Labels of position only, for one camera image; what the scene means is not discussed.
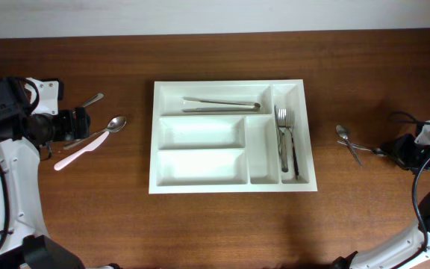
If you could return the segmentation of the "small steel teaspoon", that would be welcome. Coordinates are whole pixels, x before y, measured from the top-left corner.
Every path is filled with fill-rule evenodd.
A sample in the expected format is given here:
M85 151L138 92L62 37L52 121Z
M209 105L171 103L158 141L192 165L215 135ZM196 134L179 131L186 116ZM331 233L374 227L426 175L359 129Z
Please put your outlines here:
M359 166L363 167L363 164L362 164L357 152L355 151L355 148L353 147L353 145L349 141L349 130L342 125L337 125L335 127L335 129L336 129L338 136L341 137L343 139L343 141L345 142L345 144L347 145L349 151L351 152L352 156L357 161Z

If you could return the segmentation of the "steel fork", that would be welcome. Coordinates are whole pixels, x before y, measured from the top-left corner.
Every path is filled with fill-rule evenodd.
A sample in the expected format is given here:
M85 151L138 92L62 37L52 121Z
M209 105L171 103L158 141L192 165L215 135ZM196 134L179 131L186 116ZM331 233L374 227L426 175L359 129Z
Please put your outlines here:
M287 148L286 148L286 138L285 138L286 119L287 119L286 109L279 108L277 120L278 120L278 129L280 132L281 170L284 173L287 173L289 171L289 167L287 163Z
M299 166L296 158L296 145L294 140L294 113L291 110L287 110L287 128L290 132L291 143L292 143L292 153L293 153L293 168L295 170L295 179L299 178Z

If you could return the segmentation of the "steel kitchen tongs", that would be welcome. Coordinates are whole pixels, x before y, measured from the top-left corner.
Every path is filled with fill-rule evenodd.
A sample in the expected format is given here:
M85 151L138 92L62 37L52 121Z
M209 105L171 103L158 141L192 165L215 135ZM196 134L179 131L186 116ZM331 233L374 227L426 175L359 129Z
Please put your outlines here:
M193 97L184 97L183 100L190 102L201 102L218 105L227 105L227 107L220 108L189 108L183 109L184 113L198 113L198 112L257 112L261 109L261 104L257 102L242 102L242 101L224 101L215 99L198 99Z

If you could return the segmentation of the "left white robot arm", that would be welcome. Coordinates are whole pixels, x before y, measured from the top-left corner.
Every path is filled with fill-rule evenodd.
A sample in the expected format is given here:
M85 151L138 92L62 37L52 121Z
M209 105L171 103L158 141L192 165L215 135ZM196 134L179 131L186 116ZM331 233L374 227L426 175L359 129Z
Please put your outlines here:
M85 108L61 110L62 99L57 78L0 78L0 268L85 267L50 239L40 201L40 150L90 135Z

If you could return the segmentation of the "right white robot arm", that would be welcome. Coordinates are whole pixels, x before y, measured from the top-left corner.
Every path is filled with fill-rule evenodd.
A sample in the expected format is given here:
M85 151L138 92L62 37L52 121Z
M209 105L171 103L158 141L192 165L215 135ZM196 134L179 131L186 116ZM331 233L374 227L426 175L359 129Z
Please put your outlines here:
M417 197L420 178L430 171L430 146L415 145L398 159L414 174L411 199L416 220L371 250L337 258L330 268L413 268L430 259L430 191L421 200Z

